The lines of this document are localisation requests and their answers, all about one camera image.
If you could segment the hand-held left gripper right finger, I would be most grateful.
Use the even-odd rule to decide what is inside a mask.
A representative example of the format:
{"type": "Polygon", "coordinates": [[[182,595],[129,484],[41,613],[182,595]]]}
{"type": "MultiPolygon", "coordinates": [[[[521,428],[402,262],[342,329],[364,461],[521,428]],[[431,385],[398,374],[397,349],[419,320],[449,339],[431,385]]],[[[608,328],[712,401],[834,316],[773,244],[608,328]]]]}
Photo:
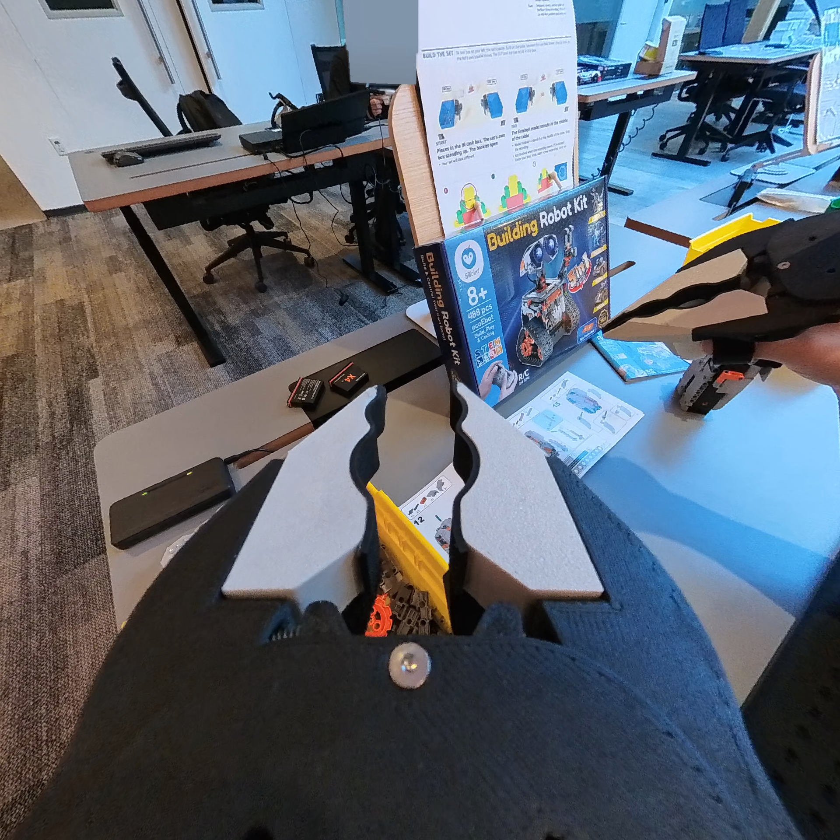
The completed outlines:
{"type": "Polygon", "coordinates": [[[452,381],[454,467],[448,610],[465,621],[465,597],[506,602],[594,600],[604,587],[550,463],[539,448],[463,383],[452,381]]]}

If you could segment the yellow plastic bin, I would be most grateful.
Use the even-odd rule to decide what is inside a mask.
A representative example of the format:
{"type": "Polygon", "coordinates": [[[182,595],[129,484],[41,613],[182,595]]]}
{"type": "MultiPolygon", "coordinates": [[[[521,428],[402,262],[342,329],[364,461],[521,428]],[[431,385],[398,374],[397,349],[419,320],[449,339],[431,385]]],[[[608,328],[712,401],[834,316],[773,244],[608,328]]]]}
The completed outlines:
{"type": "Polygon", "coordinates": [[[372,484],[366,489],[374,501],[381,561],[390,560],[411,585],[429,594],[433,608],[443,619],[446,634],[451,634],[445,592],[447,562],[383,491],[372,484]]]}

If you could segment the pile of small building parts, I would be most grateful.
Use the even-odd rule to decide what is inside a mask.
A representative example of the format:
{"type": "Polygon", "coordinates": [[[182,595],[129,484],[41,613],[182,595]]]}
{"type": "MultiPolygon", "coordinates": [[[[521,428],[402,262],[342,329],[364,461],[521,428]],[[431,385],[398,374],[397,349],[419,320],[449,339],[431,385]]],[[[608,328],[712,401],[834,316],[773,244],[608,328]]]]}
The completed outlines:
{"type": "Polygon", "coordinates": [[[383,559],[381,582],[374,599],[367,637],[445,634],[443,619],[429,594],[411,585],[394,564],[383,559]]]}

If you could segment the wooden desk with black legs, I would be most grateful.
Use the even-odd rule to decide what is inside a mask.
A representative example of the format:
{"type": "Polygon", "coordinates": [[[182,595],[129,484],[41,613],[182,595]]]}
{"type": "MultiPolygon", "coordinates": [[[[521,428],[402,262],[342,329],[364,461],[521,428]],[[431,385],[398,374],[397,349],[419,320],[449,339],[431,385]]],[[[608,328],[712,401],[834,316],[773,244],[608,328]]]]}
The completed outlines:
{"type": "Polygon", "coordinates": [[[337,146],[299,156],[248,153],[241,133],[261,130],[252,123],[220,129],[212,146],[153,157],[141,164],[117,167],[102,150],[71,153],[70,168],[85,208],[93,213],[118,208],[149,260],[154,272],[192,330],[210,366],[225,362],[204,321],[193,309],[152,237],[133,210],[135,205],[175,198],[174,227],[229,214],[247,203],[278,204],[281,200],[348,184],[360,251],[359,272],[384,294],[396,285],[380,275],[374,264],[371,231],[364,209],[364,183],[373,182],[375,164],[392,147],[387,126],[378,122],[337,146]]]}

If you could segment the person's right hand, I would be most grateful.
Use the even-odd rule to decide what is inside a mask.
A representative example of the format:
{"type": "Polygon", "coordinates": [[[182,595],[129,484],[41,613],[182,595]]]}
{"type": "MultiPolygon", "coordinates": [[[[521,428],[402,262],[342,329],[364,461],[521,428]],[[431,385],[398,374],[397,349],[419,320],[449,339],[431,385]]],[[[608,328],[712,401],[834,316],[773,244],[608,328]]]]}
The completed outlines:
{"type": "Polygon", "coordinates": [[[839,395],[839,324],[817,325],[792,339],[757,343],[755,357],[786,366],[839,395]]]}

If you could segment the yellow bin with clear bags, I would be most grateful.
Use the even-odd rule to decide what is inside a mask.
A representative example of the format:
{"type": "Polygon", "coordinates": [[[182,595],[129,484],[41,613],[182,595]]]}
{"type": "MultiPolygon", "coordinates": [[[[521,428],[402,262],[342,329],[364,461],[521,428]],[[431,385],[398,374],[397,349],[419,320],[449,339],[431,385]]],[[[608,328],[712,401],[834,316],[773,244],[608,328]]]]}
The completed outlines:
{"type": "Polygon", "coordinates": [[[779,222],[780,219],[774,217],[760,220],[752,213],[746,213],[739,217],[730,217],[727,221],[707,231],[705,234],[690,240],[686,258],[682,266],[687,266],[693,260],[706,254],[706,252],[735,237],[757,229],[776,225],[779,222]]]}

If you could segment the blue instruction booklet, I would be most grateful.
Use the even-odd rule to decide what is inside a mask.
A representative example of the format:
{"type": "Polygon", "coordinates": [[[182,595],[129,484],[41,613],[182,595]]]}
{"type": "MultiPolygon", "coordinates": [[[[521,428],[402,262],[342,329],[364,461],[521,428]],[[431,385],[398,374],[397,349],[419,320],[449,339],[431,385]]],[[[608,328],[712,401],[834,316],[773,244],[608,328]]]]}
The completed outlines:
{"type": "Polygon", "coordinates": [[[663,343],[605,339],[600,332],[591,343],[624,382],[682,374],[690,367],[689,362],[671,352],[663,343]]]}

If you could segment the black charger box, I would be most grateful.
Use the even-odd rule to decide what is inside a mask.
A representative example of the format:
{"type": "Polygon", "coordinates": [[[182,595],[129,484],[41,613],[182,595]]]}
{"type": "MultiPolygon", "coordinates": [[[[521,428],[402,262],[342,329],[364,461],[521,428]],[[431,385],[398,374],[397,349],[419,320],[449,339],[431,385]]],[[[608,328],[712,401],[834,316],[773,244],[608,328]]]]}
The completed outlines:
{"type": "Polygon", "coordinates": [[[221,458],[115,501],[109,510],[110,541],[121,550],[231,498],[235,484],[221,458]]]}

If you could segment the blue cardboard kit box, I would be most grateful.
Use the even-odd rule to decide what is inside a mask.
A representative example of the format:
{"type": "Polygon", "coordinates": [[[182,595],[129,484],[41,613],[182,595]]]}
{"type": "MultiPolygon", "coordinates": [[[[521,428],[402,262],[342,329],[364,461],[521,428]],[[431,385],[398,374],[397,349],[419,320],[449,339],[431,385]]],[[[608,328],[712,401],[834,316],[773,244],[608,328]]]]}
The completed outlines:
{"type": "Polygon", "coordinates": [[[611,316],[603,177],[414,249],[450,377],[491,406],[611,316]]]}

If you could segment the black car model box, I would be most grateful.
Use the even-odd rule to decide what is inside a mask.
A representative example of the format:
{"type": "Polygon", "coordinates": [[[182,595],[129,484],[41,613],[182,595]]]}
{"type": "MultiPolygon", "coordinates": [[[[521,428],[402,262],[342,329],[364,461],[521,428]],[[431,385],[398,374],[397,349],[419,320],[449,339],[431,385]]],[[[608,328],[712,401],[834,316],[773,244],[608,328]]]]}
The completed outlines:
{"type": "Polygon", "coordinates": [[[578,55],[577,81],[580,86],[629,76],[631,63],[601,56],[578,55]]]}

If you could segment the white printed board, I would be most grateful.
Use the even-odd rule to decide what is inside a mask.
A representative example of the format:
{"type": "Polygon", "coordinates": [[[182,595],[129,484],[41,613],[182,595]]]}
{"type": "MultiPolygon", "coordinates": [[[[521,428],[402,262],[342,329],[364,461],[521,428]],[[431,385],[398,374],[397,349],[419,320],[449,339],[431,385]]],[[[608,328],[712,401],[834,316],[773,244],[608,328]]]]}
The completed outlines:
{"type": "Polygon", "coordinates": [[[572,188],[572,1],[421,1],[416,73],[445,235],[572,188]]]}

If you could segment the black office chair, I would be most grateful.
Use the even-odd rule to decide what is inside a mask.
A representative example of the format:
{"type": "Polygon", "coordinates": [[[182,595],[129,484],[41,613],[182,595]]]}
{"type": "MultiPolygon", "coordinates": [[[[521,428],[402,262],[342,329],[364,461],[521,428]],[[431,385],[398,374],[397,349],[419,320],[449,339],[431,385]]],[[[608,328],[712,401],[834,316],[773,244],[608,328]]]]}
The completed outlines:
{"type": "Polygon", "coordinates": [[[294,245],[286,231],[275,230],[273,220],[269,216],[267,205],[257,206],[244,211],[237,211],[221,217],[203,219],[200,225],[208,232],[223,226],[237,226],[243,230],[241,235],[228,240],[227,249],[204,268],[203,282],[212,285],[216,282],[214,269],[228,262],[239,254],[250,250],[255,261],[257,281],[255,289],[266,292],[267,287],[261,266],[263,248],[273,248],[304,255],[304,265],[314,268],[316,260],[309,249],[294,245]]]}
{"type": "Polygon", "coordinates": [[[330,72],[333,58],[341,51],[343,46],[319,46],[312,44],[310,48],[321,87],[321,91],[316,94],[317,102],[323,102],[329,92],[330,72]]]}

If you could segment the black perforated block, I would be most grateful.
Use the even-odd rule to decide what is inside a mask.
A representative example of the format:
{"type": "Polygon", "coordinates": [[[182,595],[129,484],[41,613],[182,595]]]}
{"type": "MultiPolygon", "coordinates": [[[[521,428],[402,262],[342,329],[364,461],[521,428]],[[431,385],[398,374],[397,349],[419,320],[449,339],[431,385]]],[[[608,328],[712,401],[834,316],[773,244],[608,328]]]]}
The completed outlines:
{"type": "Polygon", "coordinates": [[[742,705],[753,747],[807,838],[839,838],[839,567],[742,705]]]}

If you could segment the black keyboard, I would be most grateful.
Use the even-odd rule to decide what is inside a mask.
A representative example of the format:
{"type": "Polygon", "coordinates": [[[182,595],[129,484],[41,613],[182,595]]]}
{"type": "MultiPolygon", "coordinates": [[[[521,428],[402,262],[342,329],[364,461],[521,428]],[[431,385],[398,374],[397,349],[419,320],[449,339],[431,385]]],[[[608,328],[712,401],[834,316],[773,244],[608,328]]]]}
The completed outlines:
{"type": "Polygon", "coordinates": [[[219,132],[199,132],[173,135],[143,143],[120,146],[116,149],[105,150],[101,157],[108,162],[121,154],[135,154],[142,159],[163,154],[173,154],[181,151],[191,151],[216,145],[222,138],[219,132]]]}

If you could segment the white phone booth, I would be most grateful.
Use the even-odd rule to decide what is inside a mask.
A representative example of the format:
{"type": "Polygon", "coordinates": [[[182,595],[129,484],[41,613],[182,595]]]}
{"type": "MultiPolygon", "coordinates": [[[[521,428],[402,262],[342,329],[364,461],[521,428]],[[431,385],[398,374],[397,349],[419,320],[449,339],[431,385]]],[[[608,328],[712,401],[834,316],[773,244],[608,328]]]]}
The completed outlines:
{"type": "Polygon", "coordinates": [[[172,131],[195,89],[267,121],[271,92],[315,102],[311,45],[340,43],[341,14],[332,1],[2,1],[2,156],[42,211],[79,205],[69,152],[159,134],[117,90],[112,58],[172,131]]]}

